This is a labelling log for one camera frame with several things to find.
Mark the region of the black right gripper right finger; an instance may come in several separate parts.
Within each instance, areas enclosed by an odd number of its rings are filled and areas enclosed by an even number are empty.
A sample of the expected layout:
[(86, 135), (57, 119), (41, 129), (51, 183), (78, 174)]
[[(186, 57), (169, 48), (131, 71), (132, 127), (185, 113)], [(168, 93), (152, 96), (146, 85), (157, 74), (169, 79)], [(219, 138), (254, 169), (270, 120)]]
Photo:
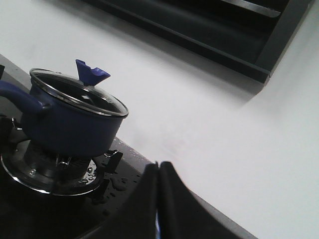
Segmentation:
[(170, 162), (159, 168), (159, 228), (162, 239), (250, 239), (230, 220), (209, 213), (184, 185)]

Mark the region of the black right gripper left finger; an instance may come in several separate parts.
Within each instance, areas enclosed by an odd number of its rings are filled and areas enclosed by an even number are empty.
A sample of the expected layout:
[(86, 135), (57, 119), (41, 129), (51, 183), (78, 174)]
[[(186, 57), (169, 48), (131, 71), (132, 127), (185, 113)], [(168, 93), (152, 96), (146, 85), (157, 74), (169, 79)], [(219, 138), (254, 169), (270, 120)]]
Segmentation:
[(148, 164), (135, 190), (114, 214), (80, 239), (155, 239), (158, 165)]

